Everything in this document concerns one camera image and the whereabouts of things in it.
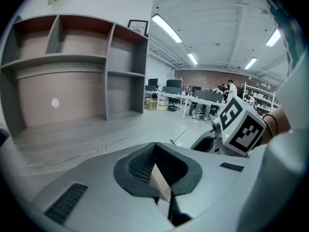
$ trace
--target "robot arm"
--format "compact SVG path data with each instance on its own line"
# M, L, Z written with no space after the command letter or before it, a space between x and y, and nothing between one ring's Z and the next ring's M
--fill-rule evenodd
M221 155L246 156L262 137L266 124L241 98L234 96L191 149Z

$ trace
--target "ceiling light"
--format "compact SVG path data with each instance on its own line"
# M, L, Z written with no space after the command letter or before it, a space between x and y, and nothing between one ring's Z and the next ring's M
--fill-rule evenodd
M188 56L189 56L189 58L192 60L192 62L194 63L194 64L197 64L197 60L195 59L195 57L193 56L193 54L188 54Z
M267 41L266 45L273 46L278 41L278 39L280 39L280 37L281 37L280 32L278 29L276 29L269 38L269 40Z
M152 17L152 20L156 22L161 28L165 30L166 33L170 35L176 41L176 43L182 42L181 38L177 35L177 33L166 23L165 20L162 19L158 14Z
M245 70L249 69L255 62L257 61L257 58L252 58L250 62L245 67Z

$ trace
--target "white shelving rack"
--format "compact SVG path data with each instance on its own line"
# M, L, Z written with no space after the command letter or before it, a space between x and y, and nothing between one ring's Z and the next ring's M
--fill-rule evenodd
M246 90L250 91L250 93L252 93L252 91L255 91L256 93L260 93L260 94L263 94L263 95L268 95L269 98L271 98L271 100L267 100L267 99L263 99L263 98L259 98L259 97L255 97L254 98L257 100L257 101L262 101L264 103L268 103L270 104L270 109L266 108L266 107L262 107L260 105L257 106L257 108L260 108L264 111L267 111L267 112L270 112L270 111L273 111L275 110L276 108L278 108L280 105L275 103L275 98L276 98L276 93L273 92L273 93L270 93L266 90L263 90L263 89L260 89L260 88L257 88L257 87L253 87L253 86L249 86L247 85L247 83L245 83L245 89L244 89L244 92L243 92L243 97L242 99L245 100L245 93L246 93Z

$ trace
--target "shelf unit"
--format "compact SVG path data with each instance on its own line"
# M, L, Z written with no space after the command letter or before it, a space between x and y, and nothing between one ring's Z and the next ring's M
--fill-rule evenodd
M263 102L263 104L270 104L270 108L268 109L267 107L262 107L260 105L257 106L257 108L259 109L262 109L266 112L270 112L270 111L273 111L275 110L277 107L279 107L280 105L275 103L275 98L276 98L276 93L273 92L273 93L270 93L266 90L263 90L263 89L260 89L260 88L257 88L257 87L253 87L253 86L249 86L247 85L247 83L245 83L245 88L244 88L244 92L243 92L243 100L245 100L245 94L246 94L246 90L250 90L250 92L252 93L253 92L256 92L256 93L259 93L259 94L263 94L264 96L268 96L271 100L268 100L268 99L264 99L264 98L259 98L259 97L255 97L254 98L257 100L257 101L260 101L260 102Z
M10 134L83 116L143 113L147 48L147 37L95 17L18 16L1 58L0 97ZM51 95L61 98L57 109Z

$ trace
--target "office desk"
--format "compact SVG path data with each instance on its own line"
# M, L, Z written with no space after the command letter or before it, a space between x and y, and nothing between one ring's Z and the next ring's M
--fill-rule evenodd
M170 98L180 98L180 99L184 99L184 110L183 110L183 119L185 118L186 114L189 112L189 109L187 109L187 105L188 105L188 101L192 101L192 102L197 102L200 104L204 104L204 105L215 105L215 106L219 106L219 109L224 106L224 103L216 103L213 101L207 101L207 100L203 100L203 99L198 99L198 98L194 98L193 96L187 96L187 95L174 95L174 94L168 94L168 93L163 93L163 92L159 92L159 91L147 91L145 90L146 94L157 94L157 96L165 96L165 97L170 97Z

